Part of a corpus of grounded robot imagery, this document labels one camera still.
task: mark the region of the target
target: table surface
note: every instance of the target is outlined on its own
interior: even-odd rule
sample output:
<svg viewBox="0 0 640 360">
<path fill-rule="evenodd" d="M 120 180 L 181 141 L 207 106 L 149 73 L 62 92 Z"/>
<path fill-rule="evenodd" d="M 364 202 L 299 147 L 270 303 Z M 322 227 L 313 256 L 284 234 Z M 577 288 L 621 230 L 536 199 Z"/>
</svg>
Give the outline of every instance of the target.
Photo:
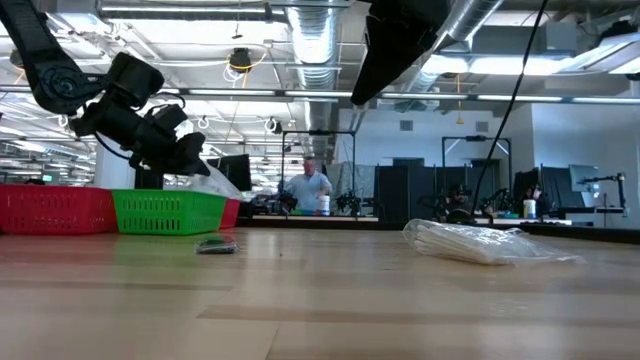
<svg viewBox="0 0 640 360">
<path fill-rule="evenodd" d="M 587 265 L 488 267 L 399 232 L 0 237 L 0 359 L 637 359 L 640 247 L 537 238 Z"/>
</svg>

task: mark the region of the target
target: white container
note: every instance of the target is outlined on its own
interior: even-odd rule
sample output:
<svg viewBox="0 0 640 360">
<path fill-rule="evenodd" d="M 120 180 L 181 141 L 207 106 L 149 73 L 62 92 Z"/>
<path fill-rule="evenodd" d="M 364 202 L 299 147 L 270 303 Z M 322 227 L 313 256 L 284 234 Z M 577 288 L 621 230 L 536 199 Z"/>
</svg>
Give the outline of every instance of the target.
<svg viewBox="0 0 640 360">
<path fill-rule="evenodd" d="M 331 203 L 331 197 L 324 195 L 318 197 L 320 203 L 318 204 L 318 214 L 322 216 L 329 216 L 329 205 Z"/>
<path fill-rule="evenodd" d="M 525 200 L 524 204 L 524 217 L 527 219 L 535 219 L 536 216 L 536 201 L 535 200 Z"/>
</svg>

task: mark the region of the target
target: fluorescent light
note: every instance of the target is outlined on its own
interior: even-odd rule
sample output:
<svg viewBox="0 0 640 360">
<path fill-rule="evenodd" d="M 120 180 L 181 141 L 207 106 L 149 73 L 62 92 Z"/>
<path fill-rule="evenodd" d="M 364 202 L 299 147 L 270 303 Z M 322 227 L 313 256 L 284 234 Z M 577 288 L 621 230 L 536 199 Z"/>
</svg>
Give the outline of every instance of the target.
<svg viewBox="0 0 640 360">
<path fill-rule="evenodd" d="M 610 74 L 637 74 L 640 73 L 640 57 L 610 72 Z"/>
<path fill-rule="evenodd" d="M 102 11 L 139 11 L 139 12 L 173 12 L 173 13 L 207 13 L 207 12 L 228 12 L 228 13 L 244 13 L 244 14 L 264 14 L 264 10 L 257 8 L 241 8 L 241 7 L 153 7 L 153 6 L 103 6 Z"/>
<path fill-rule="evenodd" d="M 516 101 L 526 102 L 561 102 L 562 97 L 559 96 L 532 96 L 518 95 Z M 511 101 L 511 95 L 478 95 L 478 100 L 483 101 Z"/>
<path fill-rule="evenodd" d="M 14 141 L 14 143 L 16 143 L 18 145 L 18 147 L 27 150 L 27 151 L 36 151 L 36 152 L 46 152 L 47 149 L 45 149 L 43 146 L 40 146 L 38 144 L 34 144 L 32 142 L 29 141 L 21 141 L 21 140 L 16 140 Z"/>
<path fill-rule="evenodd" d="M 561 67 L 561 61 L 547 58 L 530 58 L 526 75 L 551 75 Z M 474 74 L 519 75 L 522 72 L 520 57 L 481 57 L 473 60 L 469 72 Z"/>
<path fill-rule="evenodd" d="M 310 90 L 289 90 L 284 92 L 285 96 L 291 97 L 330 97 L 348 98 L 351 91 L 310 91 Z"/>
<path fill-rule="evenodd" d="M 380 97 L 383 99 L 410 99 L 410 100 L 466 100 L 465 94 L 438 94 L 438 93 L 382 93 Z"/>
<path fill-rule="evenodd" d="M 8 170 L 7 173 L 13 175 L 40 175 L 40 171 L 12 171 Z"/>
<path fill-rule="evenodd" d="M 74 164 L 73 167 L 75 167 L 76 169 L 84 170 L 84 171 L 91 171 L 91 168 L 88 166 Z"/>
<path fill-rule="evenodd" d="M 5 134 L 12 134 L 12 135 L 16 135 L 16 136 L 27 136 L 27 134 L 23 133 L 20 130 L 8 128 L 6 126 L 0 126 L 0 132 L 3 132 Z"/>
<path fill-rule="evenodd" d="M 433 55 L 422 66 L 422 72 L 432 74 L 455 73 L 462 74 L 469 71 L 469 65 L 465 59 Z"/>
<path fill-rule="evenodd" d="M 191 89 L 191 95 L 218 95 L 218 96 L 274 96 L 273 90 L 245 90 L 245 89 Z"/>
<path fill-rule="evenodd" d="M 640 105 L 640 98 L 575 97 L 572 102 L 578 104 Z"/>
</svg>

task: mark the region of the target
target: green basket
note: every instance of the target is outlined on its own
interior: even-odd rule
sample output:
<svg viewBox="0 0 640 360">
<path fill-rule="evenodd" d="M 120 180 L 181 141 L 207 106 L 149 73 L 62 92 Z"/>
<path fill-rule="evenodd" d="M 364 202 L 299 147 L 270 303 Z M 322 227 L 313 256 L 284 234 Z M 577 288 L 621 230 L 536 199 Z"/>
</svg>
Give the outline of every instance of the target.
<svg viewBox="0 0 640 360">
<path fill-rule="evenodd" d="M 191 191 L 113 190 L 123 234 L 192 235 L 216 231 L 227 198 Z"/>
</svg>

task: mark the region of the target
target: plastic basket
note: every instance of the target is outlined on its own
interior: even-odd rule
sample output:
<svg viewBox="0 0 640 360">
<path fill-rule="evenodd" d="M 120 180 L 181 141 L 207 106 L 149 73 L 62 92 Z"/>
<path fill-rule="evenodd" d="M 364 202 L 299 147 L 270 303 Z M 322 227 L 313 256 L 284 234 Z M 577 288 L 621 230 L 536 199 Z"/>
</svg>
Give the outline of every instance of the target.
<svg viewBox="0 0 640 360">
<path fill-rule="evenodd" d="M 191 191 L 113 190 L 125 234 L 192 235 L 218 230 L 223 196 Z"/>
<path fill-rule="evenodd" d="M 6 234 L 86 235 L 118 228 L 110 190 L 0 185 L 0 230 Z"/>
<path fill-rule="evenodd" d="M 224 205 L 224 214 L 220 221 L 220 229 L 229 229 L 236 226 L 238 212 L 240 211 L 240 200 L 227 199 Z"/>
</svg>

